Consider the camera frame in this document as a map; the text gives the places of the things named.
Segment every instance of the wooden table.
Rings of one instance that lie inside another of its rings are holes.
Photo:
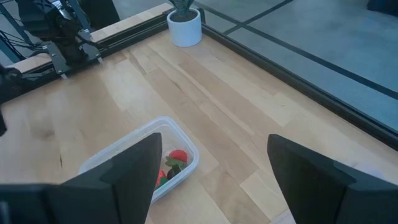
[[[292,223],[266,153],[270,133],[350,166],[372,165],[398,184],[393,149],[211,38],[179,48],[168,34],[4,104],[1,182],[61,183],[99,150],[170,116],[200,163],[151,206],[148,223]]]

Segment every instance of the potted plant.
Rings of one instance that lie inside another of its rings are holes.
[[[193,0],[170,0],[175,10],[167,16],[170,39],[179,47],[193,46],[201,41],[201,19],[197,9],[190,8]]]

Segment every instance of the red toy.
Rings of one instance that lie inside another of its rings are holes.
[[[180,161],[182,161],[182,162],[184,162],[184,163],[187,163],[187,162],[188,162],[188,155],[187,155],[187,153],[186,153],[185,151],[183,151],[183,150],[179,150],[179,149],[174,150],[174,151],[170,152],[169,156],[170,156],[171,158],[173,158],[173,159],[180,160]]]

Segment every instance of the white plant pot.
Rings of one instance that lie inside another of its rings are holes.
[[[172,11],[167,16],[169,25],[170,39],[174,45],[179,47],[190,47],[201,41],[201,19],[197,9],[190,9],[197,12],[197,16],[187,22],[174,22],[170,17],[176,13]]]

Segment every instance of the clear plastic container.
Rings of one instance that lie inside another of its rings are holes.
[[[168,191],[172,190],[182,180],[187,178],[199,163],[198,149],[176,122],[169,117],[158,117],[96,153],[80,167],[79,174],[100,165],[152,133],[160,133],[162,135],[163,152],[160,168],[166,173],[169,171],[170,167],[165,165],[165,157],[168,156],[171,151],[181,149],[188,154],[188,166],[163,186],[155,190],[151,201],[151,203],[154,203]]]

